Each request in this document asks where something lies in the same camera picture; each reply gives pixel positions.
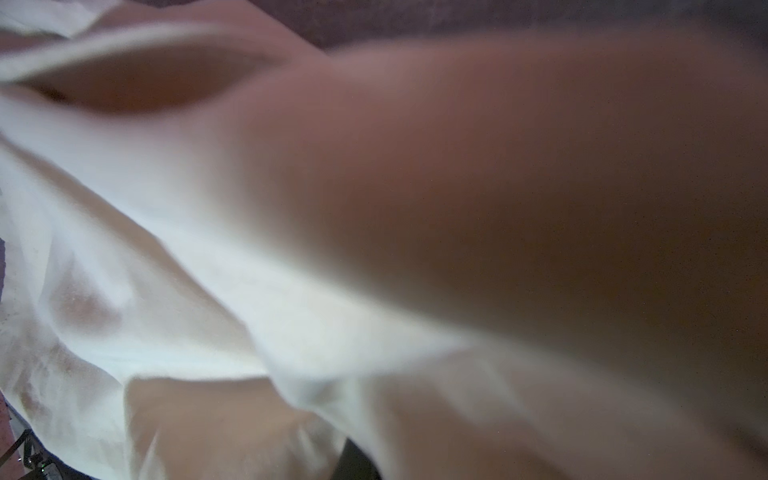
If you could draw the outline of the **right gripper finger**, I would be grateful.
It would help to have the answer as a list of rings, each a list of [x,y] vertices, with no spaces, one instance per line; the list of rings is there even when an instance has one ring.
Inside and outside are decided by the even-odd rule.
[[[347,439],[331,480],[381,480],[373,461],[351,440]]]

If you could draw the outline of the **beige shorts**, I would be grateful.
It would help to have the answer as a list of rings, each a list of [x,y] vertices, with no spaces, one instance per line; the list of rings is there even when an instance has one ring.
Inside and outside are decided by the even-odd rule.
[[[99,479],[767,475],[767,54],[1,5],[1,390]]]

